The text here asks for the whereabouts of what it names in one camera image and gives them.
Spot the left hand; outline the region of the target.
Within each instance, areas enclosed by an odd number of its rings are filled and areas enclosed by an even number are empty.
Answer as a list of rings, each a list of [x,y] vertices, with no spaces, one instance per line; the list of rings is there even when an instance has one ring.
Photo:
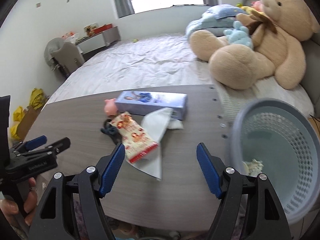
[[[33,217],[35,216],[36,212],[35,209],[37,207],[37,193],[34,190],[36,186],[35,178],[30,178],[28,181],[30,191],[26,201],[24,202],[24,210],[27,213],[27,217],[25,217],[24,221],[28,226],[30,226],[32,224]],[[15,202],[8,199],[2,199],[1,210],[4,216],[6,217],[7,221],[10,223],[10,225],[19,227],[19,224],[15,219],[15,215],[19,214],[19,209]]]

